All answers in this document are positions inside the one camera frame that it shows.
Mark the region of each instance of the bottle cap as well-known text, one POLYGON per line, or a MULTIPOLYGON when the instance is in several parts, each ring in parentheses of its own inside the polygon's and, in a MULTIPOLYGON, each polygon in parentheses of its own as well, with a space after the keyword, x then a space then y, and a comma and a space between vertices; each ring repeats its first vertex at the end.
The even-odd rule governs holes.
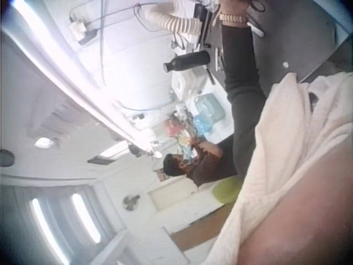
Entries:
POLYGON ((170 72, 172 70, 172 64, 170 62, 166 62, 163 64, 163 68, 166 73, 170 72))

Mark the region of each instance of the dark hair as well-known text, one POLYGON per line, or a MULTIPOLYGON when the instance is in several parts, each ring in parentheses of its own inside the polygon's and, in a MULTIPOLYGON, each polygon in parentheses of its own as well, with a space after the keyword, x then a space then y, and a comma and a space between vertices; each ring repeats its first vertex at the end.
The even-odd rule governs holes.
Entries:
POLYGON ((163 171, 171 177, 184 175, 185 172, 179 167, 179 160, 174 158, 171 153, 165 156, 163 161, 163 171))

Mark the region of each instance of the black water bottle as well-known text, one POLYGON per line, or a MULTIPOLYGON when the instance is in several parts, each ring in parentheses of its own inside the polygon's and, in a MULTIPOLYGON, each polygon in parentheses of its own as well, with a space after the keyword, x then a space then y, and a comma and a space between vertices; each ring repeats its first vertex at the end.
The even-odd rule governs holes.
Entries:
POLYGON ((170 71, 183 71, 201 65, 207 65, 210 61, 211 58, 207 51, 198 51, 177 56, 170 62, 164 63, 163 67, 165 72, 168 73, 170 71))

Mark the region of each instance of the bracelet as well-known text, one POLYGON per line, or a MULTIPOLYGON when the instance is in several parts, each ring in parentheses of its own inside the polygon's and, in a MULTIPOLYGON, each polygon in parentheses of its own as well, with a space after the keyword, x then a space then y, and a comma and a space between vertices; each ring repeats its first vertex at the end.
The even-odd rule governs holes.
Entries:
POLYGON ((240 24, 246 24, 248 22, 248 18, 246 15, 228 15, 228 14, 220 14, 220 21, 228 21, 240 24))

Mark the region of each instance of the blue container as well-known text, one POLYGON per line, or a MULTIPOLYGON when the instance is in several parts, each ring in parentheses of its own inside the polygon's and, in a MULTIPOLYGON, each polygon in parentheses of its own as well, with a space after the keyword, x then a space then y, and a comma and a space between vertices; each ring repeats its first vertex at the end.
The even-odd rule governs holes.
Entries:
POLYGON ((212 117, 213 124, 226 116, 225 110, 212 93, 195 98, 195 106, 199 113, 202 113, 207 118, 212 117))
POLYGON ((194 125, 197 130, 197 134, 203 135, 210 131, 213 126, 213 118, 209 115, 208 112, 201 112, 200 114, 196 115, 193 119, 194 125))

